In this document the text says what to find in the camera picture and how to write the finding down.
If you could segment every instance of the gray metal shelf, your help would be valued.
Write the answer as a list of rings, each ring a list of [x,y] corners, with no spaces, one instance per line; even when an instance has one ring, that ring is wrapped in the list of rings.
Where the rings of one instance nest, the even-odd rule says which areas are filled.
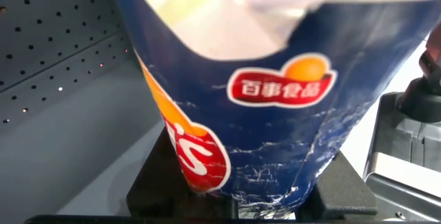
[[[146,157],[161,126],[114,1],[0,0],[0,33],[2,221],[99,214],[69,202],[133,145]],[[102,190],[88,201],[116,196]]]

